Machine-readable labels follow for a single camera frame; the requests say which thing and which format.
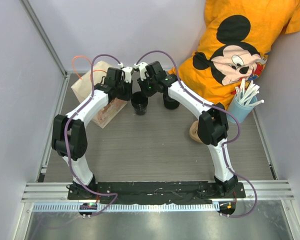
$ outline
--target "black container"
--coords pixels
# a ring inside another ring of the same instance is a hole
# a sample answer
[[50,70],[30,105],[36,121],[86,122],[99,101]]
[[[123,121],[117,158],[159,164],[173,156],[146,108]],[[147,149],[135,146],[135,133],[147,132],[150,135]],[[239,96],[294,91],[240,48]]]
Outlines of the black container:
[[137,91],[132,94],[131,104],[137,115],[145,115],[147,112],[148,98],[141,92]]
[[163,94],[163,104],[167,109],[174,110],[179,107],[180,102],[172,99],[166,93]]

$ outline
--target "cartoon nose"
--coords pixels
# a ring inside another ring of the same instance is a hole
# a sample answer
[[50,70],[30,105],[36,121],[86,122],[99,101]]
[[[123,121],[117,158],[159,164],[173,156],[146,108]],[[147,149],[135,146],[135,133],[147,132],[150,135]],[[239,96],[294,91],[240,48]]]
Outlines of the cartoon nose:
[[240,72],[241,74],[246,74],[246,73],[248,72],[248,70],[249,70],[249,67],[248,67],[248,66],[245,66],[245,67],[241,68],[241,69],[239,70],[239,72]]

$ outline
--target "shirt sleeve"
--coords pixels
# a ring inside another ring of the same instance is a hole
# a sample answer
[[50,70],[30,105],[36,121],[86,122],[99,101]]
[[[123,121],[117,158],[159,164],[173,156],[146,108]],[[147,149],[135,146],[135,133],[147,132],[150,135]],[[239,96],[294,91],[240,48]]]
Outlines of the shirt sleeve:
[[300,31],[300,1],[290,18],[288,24],[283,28],[282,34],[292,34]]

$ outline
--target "mickey mouse ear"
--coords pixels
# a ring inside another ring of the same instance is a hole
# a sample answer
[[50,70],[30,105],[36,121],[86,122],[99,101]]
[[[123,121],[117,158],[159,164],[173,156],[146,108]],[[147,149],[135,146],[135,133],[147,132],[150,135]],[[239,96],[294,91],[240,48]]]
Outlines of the mickey mouse ear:
[[248,18],[242,15],[233,15],[221,22],[216,39],[223,44],[241,42],[248,36],[250,29],[251,24]]

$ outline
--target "orange rope handle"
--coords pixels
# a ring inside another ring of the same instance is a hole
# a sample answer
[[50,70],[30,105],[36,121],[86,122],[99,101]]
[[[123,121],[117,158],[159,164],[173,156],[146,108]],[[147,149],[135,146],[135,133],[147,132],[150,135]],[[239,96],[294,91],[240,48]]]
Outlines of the orange rope handle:
[[[77,58],[84,58],[84,59],[88,60],[89,63],[90,63],[90,65],[91,65],[92,63],[91,63],[91,61],[90,61],[89,58],[87,58],[86,56],[83,56],[83,55],[78,55],[78,56],[75,56],[74,58],[72,58],[72,62],[71,62],[71,64],[72,64],[72,69],[73,69],[74,73],[75,73],[80,79],[82,79],[82,77],[78,74],[78,72],[76,71],[76,68],[75,68],[75,60],[76,60]],[[93,73],[94,73],[94,72],[104,72],[104,73],[107,73],[105,70],[102,70],[102,69],[96,69],[96,70],[93,70]]]

